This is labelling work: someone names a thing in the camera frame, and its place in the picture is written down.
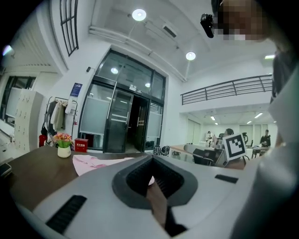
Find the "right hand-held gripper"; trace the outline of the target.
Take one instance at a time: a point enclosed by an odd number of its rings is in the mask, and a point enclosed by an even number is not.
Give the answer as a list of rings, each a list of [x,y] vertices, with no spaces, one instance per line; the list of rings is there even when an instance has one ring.
[[[225,132],[215,148],[185,144],[184,151],[193,155],[194,163],[216,167],[245,167],[246,149],[241,134]]]

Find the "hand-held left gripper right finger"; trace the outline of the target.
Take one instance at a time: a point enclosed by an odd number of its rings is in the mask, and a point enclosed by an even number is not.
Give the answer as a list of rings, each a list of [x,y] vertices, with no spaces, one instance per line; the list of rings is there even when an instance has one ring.
[[[246,168],[239,164],[232,164],[227,168],[210,167],[190,164],[179,160],[168,159],[164,156],[154,156],[157,160],[164,160],[167,165],[175,167],[176,171],[185,170],[197,178],[197,189],[192,190],[191,184],[181,186],[179,192],[183,197],[190,196],[187,204],[170,207],[168,198],[164,195],[164,187],[152,184],[152,213],[158,223],[170,233],[207,233],[216,232],[216,226],[228,230],[232,223],[221,222],[218,219],[208,225],[208,219],[214,210],[224,212],[224,202],[232,195],[234,183],[217,179],[217,175],[241,180],[246,175]]]

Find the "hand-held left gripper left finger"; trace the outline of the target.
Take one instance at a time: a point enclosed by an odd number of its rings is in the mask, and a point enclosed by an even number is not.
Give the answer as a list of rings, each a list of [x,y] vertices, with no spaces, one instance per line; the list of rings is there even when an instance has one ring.
[[[114,194],[113,177],[122,169],[140,163],[144,156],[95,169],[77,177],[46,197],[33,210],[43,222],[73,195],[86,197],[64,235],[70,239],[167,239],[168,233],[151,210],[130,208]]]

